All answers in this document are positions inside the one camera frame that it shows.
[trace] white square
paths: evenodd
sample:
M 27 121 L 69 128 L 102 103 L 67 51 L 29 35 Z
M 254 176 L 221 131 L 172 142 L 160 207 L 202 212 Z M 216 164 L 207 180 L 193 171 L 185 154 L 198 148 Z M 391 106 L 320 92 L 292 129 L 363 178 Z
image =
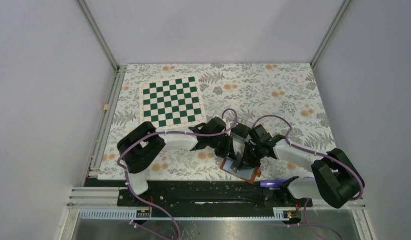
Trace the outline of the white square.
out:
M 187 122 L 188 122 L 188 117 L 187 117 L 187 116 L 182 116 L 182 117 L 180 117 L 180 123 L 181 123 L 181 124 L 187 123 Z

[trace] chessboard border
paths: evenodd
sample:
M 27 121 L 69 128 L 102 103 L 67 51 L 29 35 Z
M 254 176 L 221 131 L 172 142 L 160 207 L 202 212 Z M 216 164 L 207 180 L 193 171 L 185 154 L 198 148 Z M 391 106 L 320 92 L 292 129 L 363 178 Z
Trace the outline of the chessboard border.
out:
M 144 94 L 143 94 L 143 85 L 144 84 L 151 84 L 151 83 L 160 83 L 164 81 L 170 81 L 170 80 L 176 80 L 176 79 L 184 79 L 184 78 L 195 78 L 195 86 L 196 86 L 196 92 L 198 93 L 198 101 L 199 101 L 199 107 L 201 109 L 201 115 L 202 115 L 202 120 L 197 120 L 197 121 L 189 121 L 185 123 L 179 123 L 179 124 L 173 124 L 171 126 L 161 126 L 161 129 L 178 129 L 178 128 L 186 128 L 186 127 L 192 127 L 195 125 L 198 125 L 200 123 L 204 123 L 207 121 L 207 115 L 206 115 L 206 109 L 204 108 L 204 101 L 203 101 L 203 95 L 200 90 L 200 84 L 198 82 L 198 76 L 195 74 L 192 75 L 181 75 L 181 76 L 174 76 L 174 77 L 168 77 L 168 78 L 161 78 L 161 79 L 151 79 L 147 81 L 141 81 L 139 82 L 139 121 L 140 123 L 144 122 Z

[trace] chessboard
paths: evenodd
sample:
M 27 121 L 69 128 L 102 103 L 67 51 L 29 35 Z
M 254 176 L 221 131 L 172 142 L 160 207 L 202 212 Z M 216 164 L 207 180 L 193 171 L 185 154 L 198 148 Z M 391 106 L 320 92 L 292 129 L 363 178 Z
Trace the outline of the chessboard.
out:
M 139 83 L 140 122 L 174 129 L 207 121 L 195 76 L 177 76 Z

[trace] floral tablecloth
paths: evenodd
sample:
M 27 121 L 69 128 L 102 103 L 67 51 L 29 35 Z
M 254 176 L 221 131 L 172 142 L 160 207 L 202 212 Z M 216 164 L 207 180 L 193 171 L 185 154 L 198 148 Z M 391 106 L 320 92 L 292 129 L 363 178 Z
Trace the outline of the floral tablecloth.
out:
M 254 122 L 262 115 L 274 114 L 293 125 L 290 139 L 298 144 L 328 151 L 335 142 L 315 77 L 308 63 L 289 64 L 129 64 L 108 135 L 98 179 L 122 180 L 117 166 L 117 142 L 139 122 L 139 83 L 196 75 L 204 100 L 207 120 L 216 108 L 233 108 L 238 115 Z M 265 118 L 263 126 L 272 135 L 285 134 L 287 125 L 276 118 Z M 161 152 L 147 170 L 148 180 L 240 180 L 219 169 L 222 159 L 211 148 L 199 151 Z M 283 160 L 261 161 L 261 177 L 287 179 L 311 176 L 297 165 Z

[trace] white wall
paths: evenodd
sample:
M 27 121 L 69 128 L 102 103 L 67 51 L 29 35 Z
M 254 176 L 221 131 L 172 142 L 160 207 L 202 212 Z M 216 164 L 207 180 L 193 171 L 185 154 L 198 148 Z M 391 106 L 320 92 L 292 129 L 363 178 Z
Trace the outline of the white wall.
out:
M 50 240 L 113 70 L 74 0 L 0 0 L 0 240 Z
M 120 64 L 311 62 L 342 0 L 86 0 Z
M 411 0 L 353 1 L 315 74 L 377 239 L 411 239 Z

